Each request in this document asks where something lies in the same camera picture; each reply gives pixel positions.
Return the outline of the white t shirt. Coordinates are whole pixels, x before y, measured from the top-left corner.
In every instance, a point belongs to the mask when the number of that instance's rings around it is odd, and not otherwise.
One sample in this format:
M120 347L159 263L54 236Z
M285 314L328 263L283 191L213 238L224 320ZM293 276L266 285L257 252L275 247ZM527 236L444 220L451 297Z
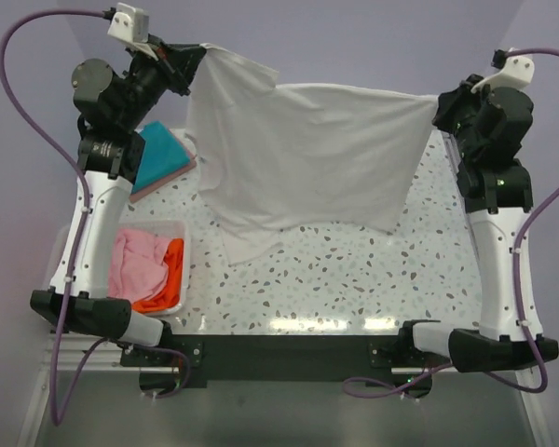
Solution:
M263 255L282 230L303 224L394 229L432 131L435 96L281 84L275 70L225 48L204 52L185 132L231 264Z

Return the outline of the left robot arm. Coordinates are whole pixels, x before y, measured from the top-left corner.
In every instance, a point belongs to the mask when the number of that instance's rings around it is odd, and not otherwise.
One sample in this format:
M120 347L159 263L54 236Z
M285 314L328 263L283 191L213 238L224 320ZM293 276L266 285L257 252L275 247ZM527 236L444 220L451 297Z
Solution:
M164 365L174 354L168 324L108 293L119 219L143 157L144 140L136 129L165 92L189 95L206 54L200 44L159 41L153 49L152 56L132 51L123 74L101 59L83 61L72 73L80 113L74 216L61 262L48 287L33 291L30 306L61 332L141 345L146 359Z

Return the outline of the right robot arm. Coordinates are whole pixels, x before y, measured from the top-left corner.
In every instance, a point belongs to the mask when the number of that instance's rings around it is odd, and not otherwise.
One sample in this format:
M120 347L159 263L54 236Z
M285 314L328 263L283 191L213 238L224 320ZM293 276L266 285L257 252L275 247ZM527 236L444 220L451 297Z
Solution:
M559 356L535 306L526 224L534 217L532 182L517 158L533 123L534 105L517 87L497 87L477 74L438 98L434 126L457 149L457 189L466 213L481 280L477 329L412 320L396 353L409 366L429 353L461 373L518 371Z

